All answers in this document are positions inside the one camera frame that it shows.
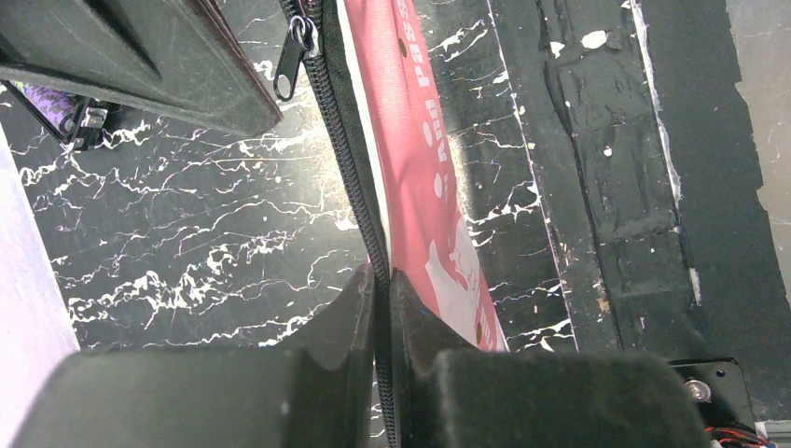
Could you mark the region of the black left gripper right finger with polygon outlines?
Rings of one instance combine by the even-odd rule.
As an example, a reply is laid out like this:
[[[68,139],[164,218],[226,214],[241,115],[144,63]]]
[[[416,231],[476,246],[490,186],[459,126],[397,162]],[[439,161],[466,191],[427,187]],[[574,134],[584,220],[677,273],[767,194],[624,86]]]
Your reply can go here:
[[[394,391],[404,447],[707,447],[680,377],[646,354],[478,350],[390,286]]]

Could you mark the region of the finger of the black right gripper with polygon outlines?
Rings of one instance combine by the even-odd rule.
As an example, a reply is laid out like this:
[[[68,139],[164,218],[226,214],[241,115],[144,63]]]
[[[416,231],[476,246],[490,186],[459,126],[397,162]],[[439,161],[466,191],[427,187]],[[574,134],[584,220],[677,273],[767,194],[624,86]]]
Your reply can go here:
[[[242,137],[282,117],[214,1],[5,1],[1,77]]]

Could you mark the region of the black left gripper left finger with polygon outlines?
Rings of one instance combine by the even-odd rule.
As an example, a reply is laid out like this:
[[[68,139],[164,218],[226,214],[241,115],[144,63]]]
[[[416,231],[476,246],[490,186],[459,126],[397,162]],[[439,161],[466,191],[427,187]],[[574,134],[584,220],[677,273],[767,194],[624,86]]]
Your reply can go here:
[[[373,367],[370,266],[267,347],[81,352],[50,375],[16,447],[364,447]]]

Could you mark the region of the pink racket bag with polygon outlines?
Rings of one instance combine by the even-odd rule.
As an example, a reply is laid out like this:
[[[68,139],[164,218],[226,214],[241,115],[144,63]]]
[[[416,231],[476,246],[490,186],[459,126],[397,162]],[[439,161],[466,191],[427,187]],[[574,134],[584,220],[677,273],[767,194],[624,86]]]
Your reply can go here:
[[[388,444],[398,433],[390,286],[404,273],[422,304],[472,346],[506,338],[458,201],[449,137],[411,1],[284,1],[311,19],[310,81],[375,277],[374,359]]]

